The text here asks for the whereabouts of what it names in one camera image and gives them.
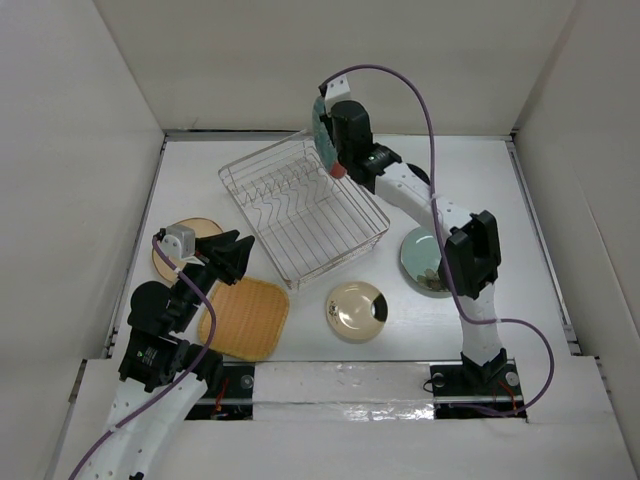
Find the red and teal floral plate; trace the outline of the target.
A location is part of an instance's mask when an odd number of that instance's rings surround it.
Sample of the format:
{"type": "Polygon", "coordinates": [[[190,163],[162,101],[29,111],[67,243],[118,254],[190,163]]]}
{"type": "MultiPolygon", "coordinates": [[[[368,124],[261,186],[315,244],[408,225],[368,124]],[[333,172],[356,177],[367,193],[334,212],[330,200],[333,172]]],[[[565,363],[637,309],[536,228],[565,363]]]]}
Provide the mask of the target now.
{"type": "Polygon", "coordinates": [[[321,96],[318,96],[312,107],[312,134],[315,148],[327,173],[335,179],[341,179],[346,175],[346,169],[338,162],[329,129],[323,122],[325,119],[325,102],[321,96]]]}

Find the small black plate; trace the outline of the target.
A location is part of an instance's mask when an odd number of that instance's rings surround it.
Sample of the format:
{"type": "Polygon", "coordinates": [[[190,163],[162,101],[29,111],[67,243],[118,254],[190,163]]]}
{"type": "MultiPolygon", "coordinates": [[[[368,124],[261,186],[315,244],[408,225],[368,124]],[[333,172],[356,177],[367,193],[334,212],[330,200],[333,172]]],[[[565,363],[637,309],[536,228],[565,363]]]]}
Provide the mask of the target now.
{"type": "Polygon", "coordinates": [[[415,164],[407,163],[408,168],[411,170],[412,174],[423,181],[426,185],[430,186],[431,181],[429,175],[419,166],[415,164]]]}

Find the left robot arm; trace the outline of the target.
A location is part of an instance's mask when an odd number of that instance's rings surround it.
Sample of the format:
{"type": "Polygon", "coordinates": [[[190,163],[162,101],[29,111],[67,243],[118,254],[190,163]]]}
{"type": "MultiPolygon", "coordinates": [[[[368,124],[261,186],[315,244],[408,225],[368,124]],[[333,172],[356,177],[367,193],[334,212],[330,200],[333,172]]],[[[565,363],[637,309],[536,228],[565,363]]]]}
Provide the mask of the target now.
{"type": "Polygon", "coordinates": [[[255,239],[231,230],[198,237],[183,225],[160,229],[154,253],[177,276],[172,286],[139,285],[130,298],[129,339],[102,435],[88,448],[73,479],[151,479],[170,440],[203,397],[223,382],[223,359],[209,333],[198,345],[181,338],[200,309],[217,319],[209,300],[216,283],[245,275],[255,239]]]}

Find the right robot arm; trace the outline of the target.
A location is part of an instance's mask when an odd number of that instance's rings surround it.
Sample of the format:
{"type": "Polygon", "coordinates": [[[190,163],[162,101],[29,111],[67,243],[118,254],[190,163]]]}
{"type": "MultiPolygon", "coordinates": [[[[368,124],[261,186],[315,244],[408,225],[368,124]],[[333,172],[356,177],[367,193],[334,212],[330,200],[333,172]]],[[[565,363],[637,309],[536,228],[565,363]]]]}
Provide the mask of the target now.
{"type": "Polygon", "coordinates": [[[494,306],[501,263],[496,218],[451,202],[439,206],[433,179],[374,141],[369,115],[359,102],[342,100],[328,107],[318,97],[312,122],[327,170],[341,166],[357,185],[433,233],[441,250],[438,276],[455,297],[462,326],[462,381],[474,393],[486,392],[507,363],[494,306]]]}

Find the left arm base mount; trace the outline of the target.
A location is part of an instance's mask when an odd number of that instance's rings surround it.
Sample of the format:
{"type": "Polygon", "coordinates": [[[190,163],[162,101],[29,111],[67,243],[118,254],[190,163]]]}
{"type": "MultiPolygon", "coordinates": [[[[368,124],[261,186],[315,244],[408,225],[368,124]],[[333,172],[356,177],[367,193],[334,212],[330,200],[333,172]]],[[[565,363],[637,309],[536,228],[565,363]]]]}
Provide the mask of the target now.
{"type": "Polygon", "coordinates": [[[189,411],[188,421],[244,421],[253,419],[255,364],[225,363],[218,386],[189,411]]]}

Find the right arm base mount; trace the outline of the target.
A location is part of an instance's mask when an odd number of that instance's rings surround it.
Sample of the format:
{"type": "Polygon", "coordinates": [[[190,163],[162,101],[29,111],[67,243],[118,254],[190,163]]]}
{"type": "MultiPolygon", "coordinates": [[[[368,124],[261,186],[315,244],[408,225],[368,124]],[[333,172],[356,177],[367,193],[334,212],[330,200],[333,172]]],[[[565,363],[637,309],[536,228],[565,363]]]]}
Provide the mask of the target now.
{"type": "Polygon", "coordinates": [[[432,395],[438,420],[491,418],[483,410],[466,408],[471,404],[507,413],[508,417],[526,418],[525,410],[513,414],[525,404],[513,360],[508,360],[494,378],[482,385],[473,385],[465,377],[460,361],[430,364],[422,388],[432,395]]]}

